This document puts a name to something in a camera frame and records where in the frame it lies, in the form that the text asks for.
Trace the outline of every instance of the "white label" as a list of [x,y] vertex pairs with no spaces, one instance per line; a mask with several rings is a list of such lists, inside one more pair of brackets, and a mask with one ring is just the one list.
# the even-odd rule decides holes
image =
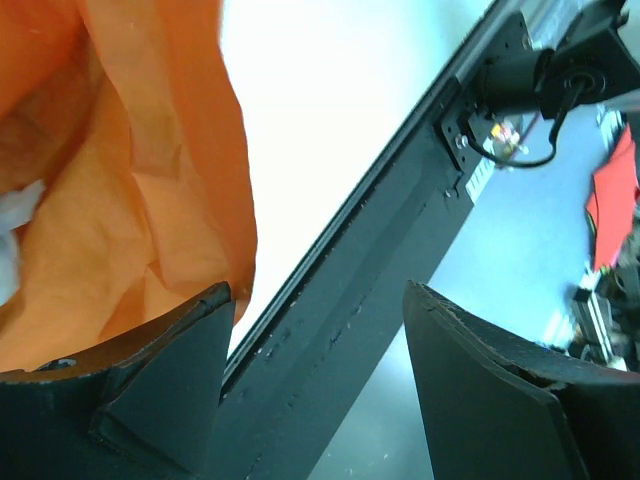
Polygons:
[[[485,140],[483,147],[486,151],[493,153],[493,142],[491,141],[491,139]],[[482,160],[480,160],[480,163],[473,171],[473,175],[471,175],[471,178],[467,182],[466,189],[467,194],[469,195],[469,198],[471,198],[471,201],[474,203],[474,205],[478,198],[480,198],[480,195],[482,195],[482,192],[487,186],[487,183],[489,183],[489,179],[491,178],[495,170],[495,163],[493,163],[491,160],[483,158]]]

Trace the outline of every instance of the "red cloth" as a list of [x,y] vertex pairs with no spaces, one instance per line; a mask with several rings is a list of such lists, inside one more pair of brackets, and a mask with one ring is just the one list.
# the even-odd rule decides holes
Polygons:
[[594,192],[587,212],[596,229],[594,271],[615,265],[622,244],[631,233],[638,199],[636,145],[626,128],[609,163],[593,175]]

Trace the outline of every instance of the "screw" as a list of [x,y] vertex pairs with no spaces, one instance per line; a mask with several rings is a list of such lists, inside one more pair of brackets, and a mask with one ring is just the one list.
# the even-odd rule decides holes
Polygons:
[[531,37],[528,34],[524,34],[522,37],[522,47],[525,50],[531,50],[533,43],[531,42]]
[[468,146],[469,139],[466,135],[462,135],[461,133],[456,135],[456,147],[458,147],[458,150],[462,150],[463,148],[467,148]]

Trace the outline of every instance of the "orange fabric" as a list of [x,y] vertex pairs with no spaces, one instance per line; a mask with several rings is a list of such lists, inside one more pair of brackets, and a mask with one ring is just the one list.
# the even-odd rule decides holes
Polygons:
[[633,212],[638,199],[636,145],[626,128],[609,162],[593,175],[594,192],[587,212],[596,230],[593,269],[616,264],[620,249],[633,229]]
[[0,0],[0,193],[44,179],[0,308],[34,369],[213,283],[249,300],[256,229],[221,0]]

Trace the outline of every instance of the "black cable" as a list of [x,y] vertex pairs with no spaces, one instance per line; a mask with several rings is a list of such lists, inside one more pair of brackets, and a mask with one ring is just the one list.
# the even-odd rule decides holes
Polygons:
[[560,134],[560,129],[562,128],[562,124],[564,123],[567,115],[575,107],[578,103],[578,98],[585,89],[585,85],[583,83],[576,83],[572,88],[567,91],[564,99],[562,100],[562,104],[560,105],[560,109],[558,110],[558,115],[553,121],[553,126],[551,127],[551,131],[549,132],[549,143],[551,144],[551,153],[542,160],[537,160],[535,162],[516,162],[510,159],[500,158],[493,153],[487,152],[482,145],[480,145],[472,135],[467,135],[469,139],[469,147],[473,149],[475,152],[482,155],[487,160],[491,160],[496,165],[500,165],[502,167],[512,167],[512,168],[538,168],[542,167],[548,163],[550,163],[556,156],[558,150],[558,135]]

